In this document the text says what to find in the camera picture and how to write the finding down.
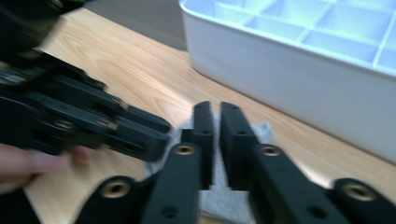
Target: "black mechanical part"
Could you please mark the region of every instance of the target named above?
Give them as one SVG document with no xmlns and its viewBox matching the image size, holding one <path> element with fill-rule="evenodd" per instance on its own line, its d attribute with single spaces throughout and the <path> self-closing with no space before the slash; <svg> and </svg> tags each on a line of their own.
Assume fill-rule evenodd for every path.
<svg viewBox="0 0 396 224">
<path fill-rule="evenodd" d="M 230 188 L 247 190 L 251 179 L 247 156 L 259 140 L 239 106 L 221 103 L 219 143 Z"/>
<path fill-rule="evenodd" d="M 144 161 L 162 157 L 171 127 L 166 120 L 106 93 L 106 85 L 70 64 L 44 53 L 38 62 L 39 77 L 1 86 L 0 142 L 52 155 L 107 144 Z"/>
<path fill-rule="evenodd" d="M 241 140 L 229 138 L 239 137 L 238 131 L 250 133 L 246 126 L 245 117 L 241 116 L 237 106 L 227 105 L 222 110 L 227 126 L 221 127 L 223 141 L 227 142 L 225 152 L 227 162 L 243 164 L 249 175 L 241 176 L 231 169 L 227 175 L 240 175 L 244 185 L 237 185 L 239 189 L 249 191 L 249 204 L 256 223 L 395 223 L 396 207 L 370 186 L 354 180 L 339 179 L 335 181 L 333 189 L 322 189 L 299 171 L 289 159 L 285 151 L 269 144 L 258 144 L 255 138 L 252 142 L 244 139 L 246 146 L 234 147 L 233 142 L 239 144 Z M 104 183 L 92 194 L 85 203 L 76 220 L 77 224 L 98 223 L 196 223 L 198 216 L 198 191 L 203 189 L 203 172 L 207 172 L 204 151 L 212 151 L 210 144 L 203 139 L 202 146 L 188 142 L 198 142 L 193 133 L 199 133 L 209 127 L 210 119 L 200 118 L 210 113 L 208 102 L 202 103 L 201 108 L 194 109 L 194 116 L 201 123 L 194 121 L 194 130 L 183 131 L 180 144 L 171 148 L 163 169 L 142 182 L 134 182 L 126 176 L 115 176 Z M 22 209 L 22 205 L 29 205 L 29 201 L 19 191 L 19 196 L 8 194 L 0 196 L 0 221 L 4 223 L 35 223 L 31 220 L 21 220 L 21 216 L 33 216 L 31 206 L 23 207 L 21 216 L 1 213 L 2 207 L 9 211 Z"/>
<path fill-rule="evenodd" d="M 121 175 L 109 178 L 84 204 L 75 223 L 139 223 L 156 179 L 157 175 L 142 182 Z"/>
<path fill-rule="evenodd" d="M 396 223 L 396 206 L 359 180 L 338 179 L 328 192 L 334 204 L 351 223 Z"/>
<path fill-rule="evenodd" d="M 196 105 L 193 109 L 193 128 L 183 129 L 181 142 L 190 142 L 199 146 L 203 151 L 202 159 L 202 189 L 209 189 L 213 179 L 214 154 L 213 113 L 208 101 Z"/>
<path fill-rule="evenodd" d="M 0 223 L 40 224 L 23 189 L 0 195 Z"/>
<path fill-rule="evenodd" d="M 348 223 L 323 190 L 310 182 L 279 147 L 258 144 L 248 158 L 252 180 L 258 185 L 255 190 L 271 204 L 275 223 Z"/>
<path fill-rule="evenodd" d="M 181 143 L 171 148 L 140 223 L 196 223 L 202 150 Z"/>
<path fill-rule="evenodd" d="M 22 64 L 26 51 L 39 46 L 60 15 L 82 7 L 83 0 L 0 1 L 0 61 Z"/>
</svg>

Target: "wooden table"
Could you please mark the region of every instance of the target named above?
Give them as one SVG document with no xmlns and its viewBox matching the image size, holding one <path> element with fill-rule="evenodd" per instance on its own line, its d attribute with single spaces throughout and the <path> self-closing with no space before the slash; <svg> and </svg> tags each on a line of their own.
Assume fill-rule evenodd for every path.
<svg viewBox="0 0 396 224">
<path fill-rule="evenodd" d="M 315 182 L 329 186 L 339 177 L 355 177 L 396 202 L 396 166 L 206 78 L 193 70 L 189 54 L 128 30 L 86 9 L 63 19 L 41 47 L 105 82 L 111 94 L 161 116 L 177 126 L 191 107 L 210 101 L 239 105 L 253 123 L 269 121 L 274 143 Z M 26 190 L 43 223 L 72 223 L 104 179 L 129 175 L 143 179 L 142 162 L 108 149 L 89 165 L 70 160 L 61 170 L 39 176 Z M 202 219 L 204 223 L 213 220 Z"/>
</svg>

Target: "white plastic tray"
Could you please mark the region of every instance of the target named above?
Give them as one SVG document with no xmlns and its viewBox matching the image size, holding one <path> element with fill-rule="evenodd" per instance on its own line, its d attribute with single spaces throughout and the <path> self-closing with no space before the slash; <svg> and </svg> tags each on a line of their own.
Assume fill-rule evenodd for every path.
<svg viewBox="0 0 396 224">
<path fill-rule="evenodd" d="M 180 0 L 193 67 L 396 162 L 395 0 Z"/>
</svg>

